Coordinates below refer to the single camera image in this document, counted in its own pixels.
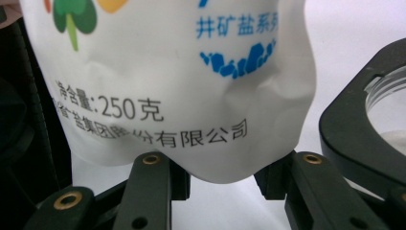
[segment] salt bag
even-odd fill
[[[305,1],[21,0],[73,154],[158,150],[213,183],[298,143],[315,91]]]

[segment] white plastic pouch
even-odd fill
[[[21,0],[72,153],[159,150],[214,183],[292,151],[315,91],[304,1]]]

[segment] mounting hole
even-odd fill
[[[136,218],[132,221],[133,229],[143,229],[148,225],[148,220],[146,218]]]
[[[157,155],[149,155],[144,157],[143,163],[146,165],[154,165],[159,162],[159,157]]]
[[[304,156],[304,160],[307,163],[310,163],[310,164],[313,164],[313,165],[320,165],[323,162],[322,158],[320,158],[317,155],[313,155],[313,154],[306,154]]]
[[[351,222],[351,224],[352,224],[354,227],[356,227],[356,228],[359,228],[359,229],[368,229],[368,224],[367,224],[364,220],[362,220],[362,219],[359,219],[359,218],[350,218],[350,222]]]
[[[61,195],[55,202],[54,208],[57,210],[66,210],[75,207],[80,203],[82,194],[78,191],[68,192]]]

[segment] white background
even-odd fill
[[[404,0],[308,0],[305,8],[317,67],[317,92],[296,151],[321,153],[318,121],[324,109],[387,44],[406,37]],[[75,186],[96,194],[128,177],[131,166],[105,168],[73,156]],[[217,185],[192,178],[191,198],[172,202],[172,229],[290,229],[284,201],[266,201],[253,177]]]

